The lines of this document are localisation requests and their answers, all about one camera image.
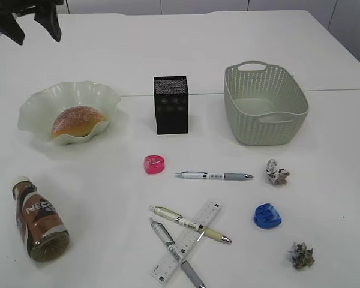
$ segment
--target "table surface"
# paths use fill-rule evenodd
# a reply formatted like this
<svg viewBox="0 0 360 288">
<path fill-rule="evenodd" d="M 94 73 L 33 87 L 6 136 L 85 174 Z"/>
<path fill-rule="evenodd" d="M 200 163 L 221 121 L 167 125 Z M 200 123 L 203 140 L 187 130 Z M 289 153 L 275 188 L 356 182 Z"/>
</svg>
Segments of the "table surface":
<svg viewBox="0 0 360 288">
<path fill-rule="evenodd" d="M 232 245 L 203 238 L 190 262 L 208 288 L 360 287 L 360 91 L 307 92 L 310 112 L 290 144 L 240 145 L 227 123 L 222 95 L 190 96 L 190 132 L 157 136 L 152 97 L 123 97 L 107 130 L 81 145 L 54 146 L 18 131 L 25 98 L 0 97 L 0 287 L 144 287 L 165 253 L 151 230 L 149 205 L 189 217 L 207 199 L 223 209 L 212 227 Z M 146 175 L 143 158 L 160 154 L 166 169 Z M 272 186 L 266 162 L 291 172 Z M 183 170 L 243 172 L 252 181 L 175 178 Z M 29 260 L 16 228 L 10 181 L 28 175 L 67 226 L 71 245 L 60 259 Z M 261 230 L 257 206 L 272 203 L 283 223 Z M 182 228 L 163 220 L 174 238 Z M 314 248 L 316 263 L 297 272 L 293 242 Z M 171 287 L 192 287 L 178 270 Z"/>
<path fill-rule="evenodd" d="M 191 94 L 217 94 L 225 69 L 249 60 L 284 67 L 305 91 L 360 89 L 360 63 L 304 11 L 71 14 L 59 21 L 60 43 L 33 16 L 18 19 L 22 47 L 0 37 L 1 93 L 29 96 L 92 80 L 121 95 L 152 95 L 154 76 L 187 76 Z"/>
</svg>

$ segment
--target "silver pen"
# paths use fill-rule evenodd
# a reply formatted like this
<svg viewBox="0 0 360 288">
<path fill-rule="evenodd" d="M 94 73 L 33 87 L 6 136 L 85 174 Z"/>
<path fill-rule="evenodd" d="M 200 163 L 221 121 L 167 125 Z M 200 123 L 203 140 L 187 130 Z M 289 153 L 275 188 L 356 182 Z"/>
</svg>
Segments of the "silver pen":
<svg viewBox="0 0 360 288">
<path fill-rule="evenodd" d="M 241 173 L 208 173 L 208 172 L 194 172 L 184 171 L 176 173 L 176 177 L 184 179 L 219 179 L 219 180 L 249 180 L 253 178 L 253 175 L 241 174 Z"/>
<path fill-rule="evenodd" d="M 160 222 L 149 218 L 149 222 L 151 223 L 151 227 L 155 231 L 156 235 L 160 238 L 160 240 L 164 243 L 167 249 L 170 251 L 172 256 L 179 262 L 181 269 L 187 275 L 187 277 L 191 280 L 196 288 L 205 288 L 203 281 L 193 270 L 188 261 L 184 260 L 181 252 L 178 251 L 175 246 L 175 241 L 169 235 L 167 229 Z"/>
<path fill-rule="evenodd" d="M 212 238 L 216 241 L 226 243 L 226 244 L 232 243 L 232 240 L 229 239 L 224 234 L 222 234 L 218 231 L 215 231 L 211 228 L 200 225 L 199 223 L 192 222 L 191 220 L 186 219 L 183 215 L 181 215 L 175 211 L 172 211 L 166 207 L 150 206 L 149 210 L 151 210 L 156 215 L 159 215 L 169 221 L 175 222 L 176 224 L 184 226 L 193 231 L 199 232 L 200 234 L 204 233 L 205 236 Z"/>
</svg>

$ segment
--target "white wavy bowl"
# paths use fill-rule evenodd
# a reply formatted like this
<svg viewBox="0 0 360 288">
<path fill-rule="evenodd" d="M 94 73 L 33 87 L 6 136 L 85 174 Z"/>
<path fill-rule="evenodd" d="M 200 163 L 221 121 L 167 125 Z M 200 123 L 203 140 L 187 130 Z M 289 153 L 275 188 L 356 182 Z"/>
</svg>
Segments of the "white wavy bowl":
<svg viewBox="0 0 360 288">
<path fill-rule="evenodd" d="M 83 143 L 104 131 L 120 100 L 112 88 L 103 84 L 92 81 L 59 83 L 33 94 L 25 101 L 20 108 L 17 127 L 59 145 Z M 55 119 L 66 109 L 75 106 L 93 107 L 105 115 L 106 121 L 99 122 L 85 137 L 62 134 L 53 139 L 52 126 Z"/>
</svg>

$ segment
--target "crumpled paper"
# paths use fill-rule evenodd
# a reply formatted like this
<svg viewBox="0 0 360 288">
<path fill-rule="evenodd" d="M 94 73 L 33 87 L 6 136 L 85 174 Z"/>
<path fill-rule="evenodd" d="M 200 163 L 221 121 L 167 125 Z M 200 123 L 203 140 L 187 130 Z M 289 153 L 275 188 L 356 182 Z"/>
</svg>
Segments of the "crumpled paper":
<svg viewBox="0 0 360 288">
<path fill-rule="evenodd" d="M 286 178 L 289 176 L 289 172 L 285 169 L 279 169 L 275 159 L 270 159 L 266 164 L 266 173 L 275 185 L 287 183 Z"/>
</svg>

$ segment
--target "bread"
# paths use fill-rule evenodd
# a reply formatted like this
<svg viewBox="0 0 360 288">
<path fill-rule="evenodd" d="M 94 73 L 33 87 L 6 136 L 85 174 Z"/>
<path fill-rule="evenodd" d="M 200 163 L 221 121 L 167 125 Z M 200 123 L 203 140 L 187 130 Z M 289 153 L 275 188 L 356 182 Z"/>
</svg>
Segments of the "bread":
<svg viewBox="0 0 360 288">
<path fill-rule="evenodd" d="M 88 106 L 76 106 L 62 112 L 52 127 L 52 137 L 68 134 L 76 137 L 88 135 L 97 123 L 105 121 L 105 116 Z"/>
</svg>

